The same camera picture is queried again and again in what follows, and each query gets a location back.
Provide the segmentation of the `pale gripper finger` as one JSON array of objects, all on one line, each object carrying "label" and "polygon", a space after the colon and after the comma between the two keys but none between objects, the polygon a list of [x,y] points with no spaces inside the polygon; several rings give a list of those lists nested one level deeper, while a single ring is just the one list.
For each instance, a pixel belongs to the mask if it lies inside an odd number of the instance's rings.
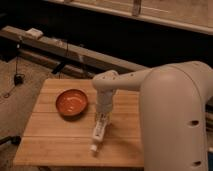
[{"label": "pale gripper finger", "polygon": [[106,125],[109,125],[109,124],[110,124],[110,113],[108,113],[108,114],[105,116],[105,124],[106,124]]}]

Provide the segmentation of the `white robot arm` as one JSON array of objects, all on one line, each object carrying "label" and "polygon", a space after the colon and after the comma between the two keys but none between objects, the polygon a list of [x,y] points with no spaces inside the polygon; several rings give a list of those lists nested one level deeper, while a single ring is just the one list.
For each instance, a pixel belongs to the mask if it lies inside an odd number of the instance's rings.
[{"label": "white robot arm", "polygon": [[200,61],[127,74],[96,75],[96,116],[106,119],[117,90],[139,93],[145,171],[208,171],[205,105],[213,98],[213,68]]}]

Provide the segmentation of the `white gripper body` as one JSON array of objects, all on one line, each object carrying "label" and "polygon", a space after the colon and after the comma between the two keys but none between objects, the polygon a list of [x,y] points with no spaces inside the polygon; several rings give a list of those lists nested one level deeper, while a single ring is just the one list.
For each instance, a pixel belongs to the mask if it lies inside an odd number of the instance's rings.
[{"label": "white gripper body", "polygon": [[115,94],[114,90],[97,92],[97,103],[96,103],[97,113],[107,114],[112,111],[114,94]]}]

